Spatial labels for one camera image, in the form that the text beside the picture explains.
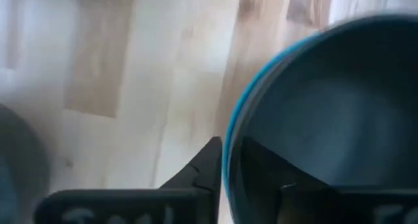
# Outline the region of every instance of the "black plastic piece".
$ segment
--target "black plastic piece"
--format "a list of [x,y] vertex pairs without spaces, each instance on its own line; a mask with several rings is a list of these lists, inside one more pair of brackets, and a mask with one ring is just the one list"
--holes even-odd
[[45,198],[34,215],[45,223],[217,223],[221,182],[219,137],[159,189],[60,191]]

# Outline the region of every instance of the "blue rim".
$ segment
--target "blue rim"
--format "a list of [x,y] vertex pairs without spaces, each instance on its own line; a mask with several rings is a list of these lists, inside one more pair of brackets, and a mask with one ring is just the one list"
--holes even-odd
[[241,97],[239,100],[237,100],[233,113],[231,115],[231,118],[229,120],[229,126],[227,129],[227,134],[225,135],[225,142],[222,147],[222,176],[223,181],[225,184],[225,192],[227,194],[227,198],[230,200],[230,194],[229,194],[229,152],[230,152],[230,143],[231,143],[231,137],[232,133],[234,131],[234,126],[236,123],[236,119],[238,118],[241,108],[246,102],[248,95],[253,90],[254,86],[257,84],[257,82],[271,69],[274,68],[279,62],[282,61],[282,59],[290,54],[291,52],[299,49],[301,46],[305,45],[308,41],[315,38],[317,35],[311,35],[309,37],[306,37],[300,41],[297,41],[290,47],[286,48],[282,52],[280,52],[276,57],[271,59],[251,80],[251,82],[246,86],[244,89],[244,92],[241,94]]

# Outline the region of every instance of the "wooden floor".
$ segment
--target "wooden floor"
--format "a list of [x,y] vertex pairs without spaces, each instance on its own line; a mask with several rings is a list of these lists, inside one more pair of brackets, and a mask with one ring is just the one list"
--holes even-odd
[[0,103],[44,143],[50,192],[158,187],[224,135],[274,54],[416,1],[0,0]]

